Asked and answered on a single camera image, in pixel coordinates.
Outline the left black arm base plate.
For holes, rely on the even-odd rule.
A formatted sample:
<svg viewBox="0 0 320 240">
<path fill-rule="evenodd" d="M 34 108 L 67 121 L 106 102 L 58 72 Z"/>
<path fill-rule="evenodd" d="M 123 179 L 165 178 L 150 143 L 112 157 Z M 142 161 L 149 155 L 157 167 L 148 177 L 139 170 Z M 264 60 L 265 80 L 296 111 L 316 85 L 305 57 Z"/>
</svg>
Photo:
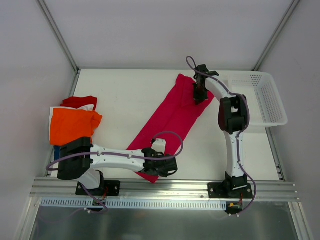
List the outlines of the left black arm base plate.
<svg viewBox="0 0 320 240">
<path fill-rule="evenodd" d="M 95 197 L 118 197 L 120 194 L 121 182 L 119 180 L 104 180 L 99 188 L 88 189 L 87 191 Z M 76 196 L 89 196 L 87 192 L 83 189 L 82 185 L 78 182 L 76 191 Z"/>
</svg>

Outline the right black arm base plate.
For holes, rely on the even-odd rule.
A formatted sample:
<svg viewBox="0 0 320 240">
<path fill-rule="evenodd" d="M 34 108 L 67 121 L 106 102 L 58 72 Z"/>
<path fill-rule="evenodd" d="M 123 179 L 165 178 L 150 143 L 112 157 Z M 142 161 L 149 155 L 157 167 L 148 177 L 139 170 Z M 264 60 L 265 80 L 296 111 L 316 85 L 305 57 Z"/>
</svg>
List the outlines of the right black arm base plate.
<svg viewBox="0 0 320 240">
<path fill-rule="evenodd" d="M 209 182 L 207 184 L 208 196 L 210 199 L 252 199 L 253 191 L 248 183 L 248 176 L 235 177 L 225 173 L 225 180 L 222 182 Z"/>
</svg>

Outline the pink t-shirt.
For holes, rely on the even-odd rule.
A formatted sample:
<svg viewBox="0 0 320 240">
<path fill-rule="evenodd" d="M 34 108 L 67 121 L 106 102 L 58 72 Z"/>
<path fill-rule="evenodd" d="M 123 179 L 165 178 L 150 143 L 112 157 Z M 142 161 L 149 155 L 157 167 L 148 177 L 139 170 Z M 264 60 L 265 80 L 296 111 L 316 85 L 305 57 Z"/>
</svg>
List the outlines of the pink t-shirt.
<svg viewBox="0 0 320 240">
<path fill-rule="evenodd" d="M 194 101 L 194 80 L 179 74 L 174 87 L 127 149 L 148 148 L 152 145 L 152 138 L 165 131 L 174 132 L 182 140 L 185 140 L 197 119 L 210 105 L 214 97 L 209 92 L 204 102 L 196 104 Z"/>
</svg>

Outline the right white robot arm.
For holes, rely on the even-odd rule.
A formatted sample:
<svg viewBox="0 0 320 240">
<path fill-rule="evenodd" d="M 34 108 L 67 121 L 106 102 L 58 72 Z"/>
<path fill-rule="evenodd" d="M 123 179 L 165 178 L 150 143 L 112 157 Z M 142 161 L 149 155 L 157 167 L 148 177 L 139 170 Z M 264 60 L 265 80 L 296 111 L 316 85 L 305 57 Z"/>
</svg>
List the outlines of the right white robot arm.
<svg viewBox="0 0 320 240">
<path fill-rule="evenodd" d="M 227 147 L 227 178 L 241 178 L 245 175 L 242 161 L 244 131 L 250 122 L 247 99 L 234 93 L 218 79 L 216 71 L 209 71 L 205 64 L 194 69 L 193 99 L 196 105 L 203 103 L 212 93 L 219 102 L 218 125 L 223 131 Z"/>
</svg>

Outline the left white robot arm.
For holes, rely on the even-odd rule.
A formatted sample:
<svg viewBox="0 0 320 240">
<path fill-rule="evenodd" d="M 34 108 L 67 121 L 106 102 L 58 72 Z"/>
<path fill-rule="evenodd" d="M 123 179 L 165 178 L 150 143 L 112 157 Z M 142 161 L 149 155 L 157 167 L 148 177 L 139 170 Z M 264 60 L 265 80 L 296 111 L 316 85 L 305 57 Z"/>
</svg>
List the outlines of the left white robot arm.
<svg viewBox="0 0 320 240">
<path fill-rule="evenodd" d="M 93 195 L 104 191 L 103 173 L 99 169 L 124 169 L 151 177 L 166 178 L 178 171 L 176 157 L 153 147 L 135 150 L 112 150 L 92 144 L 81 137 L 60 147 L 57 178 L 77 180 Z"/>
</svg>

